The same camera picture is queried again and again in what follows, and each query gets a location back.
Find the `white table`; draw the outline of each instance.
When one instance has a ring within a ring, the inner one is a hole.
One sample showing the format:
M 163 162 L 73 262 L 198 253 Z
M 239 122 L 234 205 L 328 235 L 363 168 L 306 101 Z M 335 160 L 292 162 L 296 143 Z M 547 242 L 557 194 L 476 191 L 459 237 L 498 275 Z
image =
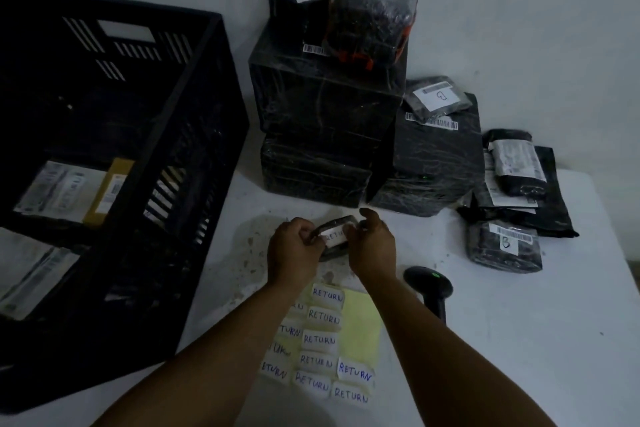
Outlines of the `white table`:
M 302 216 L 317 224 L 356 210 L 276 196 L 262 189 L 260 135 L 252 133 L 229 189 L 181 348 L 266 279 L 275 227 Z M 470 262 L 463 221 L 444 210 L 415 218 L 379 210 L 396 236 L 398 264 L 442 271 L 454 293 L 447 323 L 519 384 L 559 426 L 636 426 L 640 419 L 640 294 L 591 179 L 560 171 L 576 239 L 541 239 L 544 269 L 515 275 Z M 360 284 L 344 261 L 323 265 L 348 287 Z M 86 427 L 147 369 L 37 407 L 0 425 Z M 238 425 L 421 426 L 398 359 L 383 332 L 376 403 L 368 412 L 313 402 L 294 388 L 259 378 Z

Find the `black wrapped box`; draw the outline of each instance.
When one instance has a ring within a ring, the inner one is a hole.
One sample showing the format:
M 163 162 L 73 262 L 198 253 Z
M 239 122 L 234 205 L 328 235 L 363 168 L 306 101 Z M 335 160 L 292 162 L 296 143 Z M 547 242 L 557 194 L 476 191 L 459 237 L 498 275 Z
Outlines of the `black wrapped box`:
M 476 96 L 468 110 L 427 124 L 407 105 L 376 154 L 367 190 L 374 206 L 429 217 L 484 181 L 484 155 Z
M 389 69 L 365 71 L 280 34 L 270 23 L 249 59 L 262 131 L 371 156 L 403 99 L 406 51 Z
M 260 151 L 269 192 L 357 208 L 371 177 L 368 166 L 315 146 L 267 136 Z

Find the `yellow sticky note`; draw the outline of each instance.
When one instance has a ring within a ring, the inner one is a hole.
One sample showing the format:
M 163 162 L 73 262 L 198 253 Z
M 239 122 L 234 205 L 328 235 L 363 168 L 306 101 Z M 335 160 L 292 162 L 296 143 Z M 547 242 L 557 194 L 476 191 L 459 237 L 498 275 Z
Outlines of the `yellow sticky note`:
M 375 368 L 381 328 L 382 318 L 369 294 L 345 289 L 338 342 L 340 356 Z

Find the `clear plastic wrap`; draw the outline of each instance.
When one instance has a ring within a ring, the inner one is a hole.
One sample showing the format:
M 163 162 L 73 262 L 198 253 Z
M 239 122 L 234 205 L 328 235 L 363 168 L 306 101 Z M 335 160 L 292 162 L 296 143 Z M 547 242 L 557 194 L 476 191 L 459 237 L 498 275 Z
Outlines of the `clear plastic wrap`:
M 367 198 L 374 206 L 429 217 L 484 180 L 480 117 L 475 95 L 468 110 L 429 124 L 403 105 L 376 154 Z
M 273 24 L 249 63 L 262 131 L 335 153 L 371 158 L 404 95 L 406 55 L 389 69 L 362 71 L 283 37 Z
M 514 225 L 533 228 L 541 237 L 578 237 L 560 191 L 554 150 L 536 146 L 536 153 L 548 183 L 547 197 L 543 201 L 537 201 L 537 207 L 497 206 L 486 183 L 483 183 L 474 190 L 473 198 L 469 196 L 467 201 L 461 203 L 458 208 L 460 215 L 470 223 L 505 220 Z
M 404 51 L 418 0 L 332 0 L 325 48 L 367 69 L 392 66 Z
M 355 158 L 267 136 L 260 152 L 269 192 L 357 208 L 371 170 Z
M 547 178 L 532 140 L 528 131 L 505 128 L 484 135 L 484 145 L 495 161 L 496 180 L 508 196 L 543 199 L 547 194 Z
M 461 112 L 472 106 L 467 95 L 448 76 L 407 81 L 404 101 L 420 123 Z
M 269 0 L 271 19 L 284 37 L 322 45 L 330 0 Z
M 506 221 L 481 221 L 469 225 L 467 254 L 476 264 L 505 272 L 542 270 L 536 230 L 516 227 Z

